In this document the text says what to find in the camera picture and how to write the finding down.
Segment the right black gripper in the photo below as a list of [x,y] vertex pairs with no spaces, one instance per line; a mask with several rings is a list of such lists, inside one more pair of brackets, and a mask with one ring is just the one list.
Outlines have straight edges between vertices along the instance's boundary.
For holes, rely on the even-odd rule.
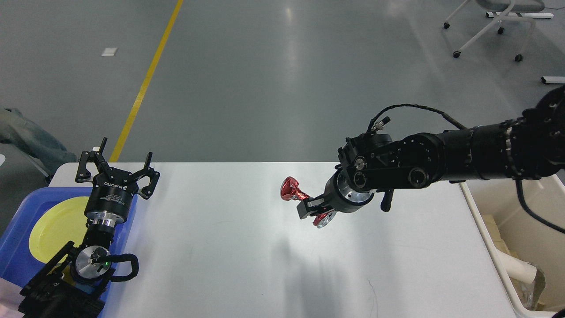
[[323,197],[299,201],[297,212],[301,220],[314,216],[315,226],[326,226],[339,212],[353,213],[371,202],[374,195],[355,191],[347,182],[345,172],[338,170],[327,181]]

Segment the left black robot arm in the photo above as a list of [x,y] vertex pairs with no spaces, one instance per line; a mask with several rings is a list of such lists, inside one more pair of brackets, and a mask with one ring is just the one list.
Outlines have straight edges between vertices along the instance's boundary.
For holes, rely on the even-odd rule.
[[160,173],[150,164],[149,152],[136,172],[111,167],[103,157],[107,138],[79,158],[75,181],[91,183],[92,190],[83,212],[87,231],[75,247],[67,242],[24,286],[18,312],[25,318],[96,318],[105,302],[109,283],[127,282],[139,274],[133,254],[110,250],[116,227],[127,222],[136,196],[149,199]]

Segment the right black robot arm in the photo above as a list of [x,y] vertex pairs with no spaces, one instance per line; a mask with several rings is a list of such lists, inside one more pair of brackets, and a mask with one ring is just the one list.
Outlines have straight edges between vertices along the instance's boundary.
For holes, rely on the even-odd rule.
[[322,228],[338,212],[351,213],[383,193],[380,208],[390,211],[396,189],[423,189],[438,181],[509,178],[515,181],[521,207],[543,225],[564,232],[525,203],[523,180],[539,180],[564,169],[564,87],[549,91],[521,117],[494,125],[466,128],[445,112],[421,105],[417,109],[442,115],[455,126],[442,133],[427,132],[392,141],[381,133],[389,117],[380,111],[367,131],[347,138],[338,149],[339,165],[323,194],[311,197],[287,177],[280,188],[285,201],[298,201],[301,219],[313,216]]

